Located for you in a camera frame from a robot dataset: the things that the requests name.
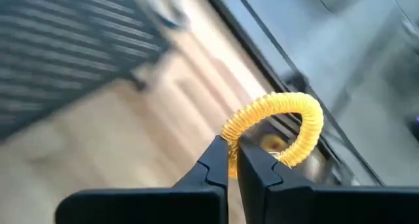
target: wooden floor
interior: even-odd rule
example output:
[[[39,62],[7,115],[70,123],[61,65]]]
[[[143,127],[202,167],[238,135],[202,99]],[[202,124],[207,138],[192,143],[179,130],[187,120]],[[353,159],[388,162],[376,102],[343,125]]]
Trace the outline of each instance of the wooden floor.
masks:
[[[81,189],[172,186],[228,116],[264,93],[217,17],[184,2],[190,29],[166,32],[177,50],[158,73],[138,73],[150,89],[116,81],[0,146],[0,223],[53,223],[61,199]],[[244,223],[234,180],[229,195],[230,222]]]

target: black radiator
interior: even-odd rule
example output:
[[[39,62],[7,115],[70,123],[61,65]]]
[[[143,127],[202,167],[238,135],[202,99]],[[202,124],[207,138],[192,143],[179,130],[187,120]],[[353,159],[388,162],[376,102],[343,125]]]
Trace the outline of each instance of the black radiator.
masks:
[[[169,47],[134,0],[0,0],[0,139]]]

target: blurred background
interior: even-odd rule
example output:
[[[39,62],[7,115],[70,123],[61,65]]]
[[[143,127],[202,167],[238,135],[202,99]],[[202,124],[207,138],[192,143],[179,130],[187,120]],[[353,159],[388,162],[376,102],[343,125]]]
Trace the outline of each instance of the blurred background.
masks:
[[[222,1],[253,29],[235,0]],[[419,185],[419,0],[246,2],[275,38],[249,31],[254,53],[281,83],[302,73],[329,112],[303,174]],[[53,223],[59,202],[81,189],[170,187],[230,115],[277,89],[213,6],[0,0],[0,223]],[[274,118],[252,135],[277,147],[298,127]],[[230,221],[244,223],[229,185]]]

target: yellow coiled wire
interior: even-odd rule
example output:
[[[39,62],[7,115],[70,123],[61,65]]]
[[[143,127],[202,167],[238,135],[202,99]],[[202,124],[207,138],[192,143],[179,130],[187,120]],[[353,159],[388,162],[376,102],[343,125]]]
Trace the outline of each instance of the yellow coiled wire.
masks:
[[[239,110],[223,126],[221,137],[228,141],[228,174],[237,177],[239,137],[252,125],[271,115],[300,113],[302,124],[294,143],[275,157],[287,166],[296,166],[314,149],[323,128],[323,111],[319,102],[304,93],[271,93]]]

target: wire coil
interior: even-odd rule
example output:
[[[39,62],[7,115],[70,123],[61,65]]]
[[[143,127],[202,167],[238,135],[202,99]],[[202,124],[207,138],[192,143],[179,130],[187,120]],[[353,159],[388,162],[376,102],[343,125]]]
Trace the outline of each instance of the wire coil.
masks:
[[[309,94],[272,92],[239,110],[226,122],[221,137],[228,141],[228,174],[237,177],[239,137],[262,119],[280,113],[300,113],[302,124],[294,143],[274,155],[287,166],[302,162],[316,146],[323,128],[323,111],[319,102]]]

